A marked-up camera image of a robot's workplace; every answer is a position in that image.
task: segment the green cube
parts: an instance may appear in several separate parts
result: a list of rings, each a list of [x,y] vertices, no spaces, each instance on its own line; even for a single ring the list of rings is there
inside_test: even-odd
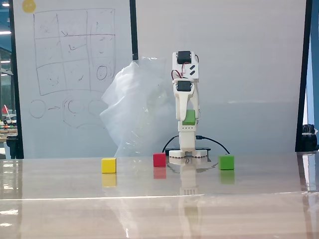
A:
[[[195,124],[196,124],[195,110],[187,110],[186,118],[183,121],[183,125],[195,125]]]
[[[234,155],[220,155],[218,157],[219,170],[234,170],[235,169],[235,156]]]

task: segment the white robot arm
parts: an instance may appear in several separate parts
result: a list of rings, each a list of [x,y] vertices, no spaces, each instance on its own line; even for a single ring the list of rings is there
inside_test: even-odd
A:
[[[176,77],[173,76],[173,72],[178,73]],[[195,150],[195,132],[199,116],[198,56],[190,51],[174,52],[172,77],[180,150],[171,150],[169,156],[205,157],[206,150]],[[187,109],[188,101],[191,101],[192,110]]]

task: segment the white wall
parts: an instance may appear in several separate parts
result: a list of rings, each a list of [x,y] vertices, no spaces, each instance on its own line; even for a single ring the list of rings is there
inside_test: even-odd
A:
[[[198,134],[231,153],[295,150],[306,0],[137,0],[139,55],[199,55]],[[223,153],[217,145],[214,154]]]

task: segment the yellow sticker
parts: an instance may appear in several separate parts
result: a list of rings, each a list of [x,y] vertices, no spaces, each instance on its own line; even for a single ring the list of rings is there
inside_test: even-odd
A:
[[[26,13],[32,13],[35,10],[35,2],[33,0],[24,0],[22,3],[22,9]]]

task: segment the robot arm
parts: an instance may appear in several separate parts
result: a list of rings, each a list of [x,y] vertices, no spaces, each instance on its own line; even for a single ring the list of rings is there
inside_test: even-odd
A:
[[[173,80],[173,91],[176,97],[176,119],[185,120],[189,100],[195,110],[195,118],[198,119],[198,57],[190,51],[174,52],[173,70],[180,72],[182,76],[182,78]]]

